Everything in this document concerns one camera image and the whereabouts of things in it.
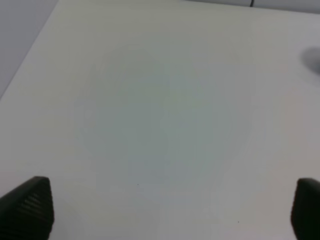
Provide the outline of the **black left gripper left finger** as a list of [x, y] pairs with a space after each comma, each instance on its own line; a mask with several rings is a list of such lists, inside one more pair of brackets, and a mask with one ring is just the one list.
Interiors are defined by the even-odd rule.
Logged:
[[47, 240], [54, 222], [48, 177], [32, 177], [0, 198], [2, 240]]

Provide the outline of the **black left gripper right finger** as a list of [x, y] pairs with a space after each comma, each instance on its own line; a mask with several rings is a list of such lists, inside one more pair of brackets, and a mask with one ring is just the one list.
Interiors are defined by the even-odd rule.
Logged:
[[290, 215], [291, 226], [298, 240], [320, 238], [320, 182], [313, 178], [297, 181]]

